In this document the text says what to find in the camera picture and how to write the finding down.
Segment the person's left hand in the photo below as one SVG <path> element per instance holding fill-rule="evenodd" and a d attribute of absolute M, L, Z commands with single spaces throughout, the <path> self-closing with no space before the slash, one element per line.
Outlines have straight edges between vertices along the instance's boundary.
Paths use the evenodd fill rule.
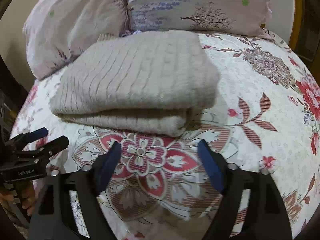
<path fill-rule="evenodd" d="M 36 195 L 32 181 L 28 181 L 21 193 L 22 196 L 22 207 L 27 211 L 28 216 L 31 216 L 35 210 Z M 1 186 L 1 205 L 6 209 L 9 208 L 9 202 L 13 202 L 14 197 L 11 193 Z"/>

